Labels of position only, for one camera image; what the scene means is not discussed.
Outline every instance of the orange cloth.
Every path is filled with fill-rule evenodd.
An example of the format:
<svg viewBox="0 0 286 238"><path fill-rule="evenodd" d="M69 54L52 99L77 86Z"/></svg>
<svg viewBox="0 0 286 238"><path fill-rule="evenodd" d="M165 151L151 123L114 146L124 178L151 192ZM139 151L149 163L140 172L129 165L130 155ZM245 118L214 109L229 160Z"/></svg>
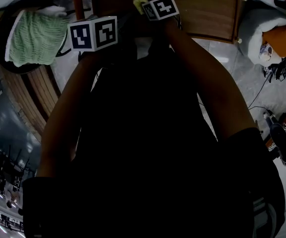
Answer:
<svg viewBox="0 0 286 238"><path fill-rule="evenodd" d="M286 57L286 26L273 28L263 33L263 42L268 42L282 58Z"/></svg>

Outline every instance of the forearm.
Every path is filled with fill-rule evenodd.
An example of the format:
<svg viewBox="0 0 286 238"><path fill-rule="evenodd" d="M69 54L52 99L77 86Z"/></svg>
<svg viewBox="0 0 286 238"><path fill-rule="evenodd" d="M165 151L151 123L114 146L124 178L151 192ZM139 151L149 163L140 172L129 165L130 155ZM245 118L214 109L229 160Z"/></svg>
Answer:
<svg viewBox="0 0 286 238"><path fill-rule="evenodd" d="M90 94L102 58L102 53L89 54L69 78L42 135L39 176L60 173L70 163L81 129L84 102Z"/></svg>
<svg viewBox="0 0 286 238"><path fill-rule="evenodd" d="M226 139L240 130L254 127L243 96L229 72L174 24L165 25L165 34L177 56L194 76L218 138Z"/></svg>

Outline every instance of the black shirt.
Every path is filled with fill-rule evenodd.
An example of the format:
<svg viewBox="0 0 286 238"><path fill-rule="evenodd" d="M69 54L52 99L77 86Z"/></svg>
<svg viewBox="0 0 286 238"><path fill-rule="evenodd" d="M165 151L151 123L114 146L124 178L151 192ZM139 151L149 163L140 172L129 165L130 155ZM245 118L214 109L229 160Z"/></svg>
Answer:
<svg viewBox="0 0 286 238"><path fill-rule="evenodd" d="M24 182L26 237L277 233L284 191L259 131L218 143L196 93L173 52L104 68L66 176Z"/></svg>

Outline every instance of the white cube with black marker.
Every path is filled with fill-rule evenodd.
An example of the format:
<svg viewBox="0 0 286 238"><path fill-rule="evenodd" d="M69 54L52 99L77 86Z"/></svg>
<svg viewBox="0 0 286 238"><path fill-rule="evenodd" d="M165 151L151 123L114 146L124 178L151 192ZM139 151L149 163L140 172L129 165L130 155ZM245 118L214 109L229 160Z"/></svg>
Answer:
<svg viewBox="0 0 286 238"><path fill-rule="evenodd" d="M72 51L94 52L117 43L117 17L102 17L68 24Z"/></svg>
<svg viewBox="0 0 286 238"><path fill-rule="evenodd" d="M162 20L179 14L174 0L152 0L142 6L150 21Z"/></svg>

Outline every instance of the green knitted cloth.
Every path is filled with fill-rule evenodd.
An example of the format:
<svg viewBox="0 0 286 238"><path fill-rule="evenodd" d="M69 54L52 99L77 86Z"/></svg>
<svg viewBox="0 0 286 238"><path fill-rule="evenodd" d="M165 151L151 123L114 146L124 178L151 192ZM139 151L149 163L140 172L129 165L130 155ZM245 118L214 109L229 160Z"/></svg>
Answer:
<svg viewBox="0 0 286 238"><path fill-rule="evenodd" d="M65 37L68 23L67 17L23 12L11 37L8 60L17 67L26 63L51 64Z"/></svg>

